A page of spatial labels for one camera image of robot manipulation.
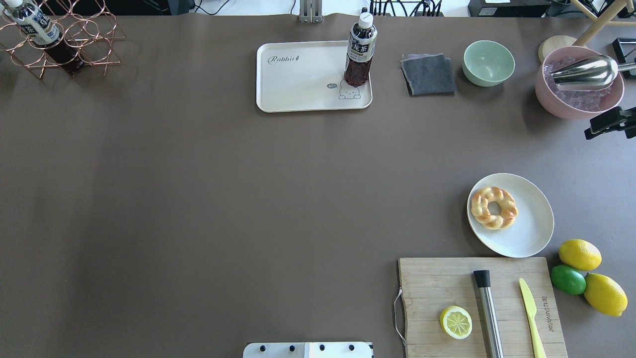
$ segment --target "bottle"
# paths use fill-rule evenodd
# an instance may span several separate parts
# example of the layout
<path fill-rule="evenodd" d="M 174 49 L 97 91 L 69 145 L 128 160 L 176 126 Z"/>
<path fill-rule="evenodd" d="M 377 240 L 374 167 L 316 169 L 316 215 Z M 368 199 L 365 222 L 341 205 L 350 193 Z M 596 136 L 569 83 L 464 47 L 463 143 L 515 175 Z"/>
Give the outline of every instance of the bottle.
<path fill-rule="evenodd" d="M 360 19 L 351 27 L 349 33 L 347 69 L 345 70 L 345 81 L 349 85 L 359 87 L 369 80 L 377 34 L 378 30 L 373 25 L 373 15 L 362 12 Z"/>
<path fill-rule="evenodd" d="M 31 0 L 3 0 L 3 3 L 4 14 L 20 26 L 35 47 L 46 52 L 64 71 L 73 74 L 84 66 L 79 50 L 64 41 L 59 26 Z"/>

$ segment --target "yellow lemon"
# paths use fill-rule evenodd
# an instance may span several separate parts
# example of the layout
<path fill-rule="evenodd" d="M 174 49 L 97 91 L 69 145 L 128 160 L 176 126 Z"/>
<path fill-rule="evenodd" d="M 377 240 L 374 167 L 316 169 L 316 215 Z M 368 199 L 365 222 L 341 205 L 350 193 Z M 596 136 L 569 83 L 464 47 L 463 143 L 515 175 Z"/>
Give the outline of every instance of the yellow lemon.
<path fill-rule="evenodd" d="M 593 270 L 602 260 L 600 251 L 591 243 L 581 240 L 567 240 L 558 248 L 558 256 L 564 264 L 581 271 Z"/>
<path fill-rule="evenodd" d="M 458 340 L 463 340 L 473 331 L 470 314 L 459 306 L 446 307 L 439 316 L 439 323 L 444 332 Z"/>
<path fill-rule="evenodd" d="M 585 276 L 587 286 L 583 295 L 600 313 L 620 317 L 627 308 L 627 295 L 611 278 L 598 273 Z"/>

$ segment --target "cutting board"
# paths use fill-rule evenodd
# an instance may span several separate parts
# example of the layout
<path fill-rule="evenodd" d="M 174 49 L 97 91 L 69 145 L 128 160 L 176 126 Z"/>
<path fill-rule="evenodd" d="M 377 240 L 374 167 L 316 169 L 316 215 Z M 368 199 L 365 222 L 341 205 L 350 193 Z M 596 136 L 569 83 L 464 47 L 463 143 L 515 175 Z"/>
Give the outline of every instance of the cutting board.
<path fill-rule="evenodd" d="M 488 357 L 479 315 L 479 291 L 473 271 L 490 270 L 499 336 L 505 357 L 534 358 L 519 278 L 537 304 L 536 323 L 549 358 L 567 358 L 557 303 L 545 257 L 401 258 L 399 275 L 404 303 L 406 358 Z M 463 340 L 447 335 L 439 315 L 448 306 L 465 308 L 473 332 Z"/>

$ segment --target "green lime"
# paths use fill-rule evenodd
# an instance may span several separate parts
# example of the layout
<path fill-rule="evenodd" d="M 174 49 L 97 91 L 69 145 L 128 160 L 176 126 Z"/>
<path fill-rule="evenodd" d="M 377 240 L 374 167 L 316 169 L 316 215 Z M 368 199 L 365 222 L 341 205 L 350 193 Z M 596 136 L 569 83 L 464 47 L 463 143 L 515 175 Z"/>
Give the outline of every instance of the green lime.
<path fill-rule="evenodd" d="M 568 265 L 553 267 L 550 279 L 556 288 L 567 294 L 582 294 L 585 291 L 585 277 Z"/>

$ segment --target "bread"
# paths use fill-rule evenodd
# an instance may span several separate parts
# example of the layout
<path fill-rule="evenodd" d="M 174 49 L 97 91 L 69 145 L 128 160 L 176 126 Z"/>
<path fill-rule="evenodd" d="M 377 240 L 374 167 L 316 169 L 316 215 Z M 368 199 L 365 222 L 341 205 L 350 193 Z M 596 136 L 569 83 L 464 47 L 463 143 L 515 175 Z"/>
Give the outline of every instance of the bread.
<path fill-rule="evenodd" d="M 501 207 L 501 214 L 492 215 L 488 204 L 494 201 Z M 498 187 L 485 187 L 477 190 L 471 198 L 471 213 L 486 229 L 499 230 L 515 223 L 519 214 L 515 199 L 509 192 Z"/>

